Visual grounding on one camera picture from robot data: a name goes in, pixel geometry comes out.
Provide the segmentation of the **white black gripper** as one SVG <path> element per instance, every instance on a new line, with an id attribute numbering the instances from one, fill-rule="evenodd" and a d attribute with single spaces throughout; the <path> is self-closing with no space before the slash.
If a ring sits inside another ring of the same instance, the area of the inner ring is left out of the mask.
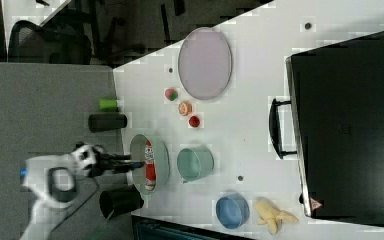
<path id="1" fill-rule="evenodd" d="M 76 175 L 93 178 L 101 176 L 108 170 L 105 158 L 108 157 L 106 149 L 101 145 L 91 145 L 85 142 L 77 142 L 74 150 L 70 153 L 70 160 L 73 163 L 73 172 Z M 115 160 L 130 160 L 131 155 L 112 154 Z M 142 168 L 144 162 L 116 162 L 113 165 L 114 171 L 133 171 Z"/>

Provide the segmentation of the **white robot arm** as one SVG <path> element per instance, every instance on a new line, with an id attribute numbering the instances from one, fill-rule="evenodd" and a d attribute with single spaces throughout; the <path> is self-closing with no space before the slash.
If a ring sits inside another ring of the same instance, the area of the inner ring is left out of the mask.
<path id="1" fill-rule="evenodd" d="M 52 231 L 74 213 L 79 185 L 106 171 L 127 173 L 143 168 L 144 161 L 130 155 L 108 153 L 103 146 L 78 142 L 72 152 L 35 156 L 25 161 L 20 172 L 22 186 L 35 194 L 28 226 L 20 240 L 48 240 Z"/>

